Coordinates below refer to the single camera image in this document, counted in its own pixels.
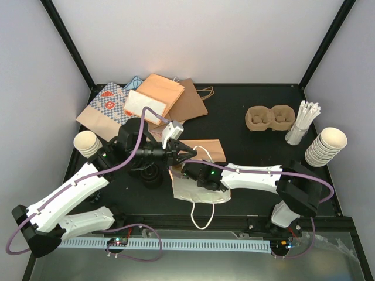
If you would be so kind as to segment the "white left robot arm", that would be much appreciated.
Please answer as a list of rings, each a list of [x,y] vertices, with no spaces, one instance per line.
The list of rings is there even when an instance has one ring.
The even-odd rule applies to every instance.
[[[120,126],[118,135],[90,156],[72,178],[39,202],[28,207],[18,205],[12,215],[28,250],[37,258],[50,254],[63,241],[83,234],[108,229],[118,234],[125,229],[126,220],[115,207],[103,206],[76,215],[69,212],[124,172],[156,162],[174,166],[196,155],[176,136],[157,142],[147,124],[133,118]]]

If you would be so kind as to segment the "orange kraft paper bag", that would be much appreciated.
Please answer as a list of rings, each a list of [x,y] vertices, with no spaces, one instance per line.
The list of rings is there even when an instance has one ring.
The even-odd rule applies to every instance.
[[[197,229],[204,230],[213,219],[215,206],[228,202],[231,199],[231,192],[221,185],[222,169],[206,165],[202,161],[219,165],[226,163],[226,157],[218,139],[184,140],[183,143],[197,152],[194,160],[199,162],[169,168],[173,196],[175,199],[192,204],[190,219]],[[204,227],[198,226],[193,217],[197,203],[212,206],[212,214]]]

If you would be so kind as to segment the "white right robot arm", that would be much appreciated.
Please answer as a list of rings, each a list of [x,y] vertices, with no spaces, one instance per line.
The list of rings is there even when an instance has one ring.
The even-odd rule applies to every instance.
[[[281,201],[266,222],[267,231],[273,236],[281,235],[299,217],[315,217],[321,199],[322,183],[312,171],[293,160],[265,167],[189,160],[183,164],[182,174],[210,191],[251,189],[278,195]]]

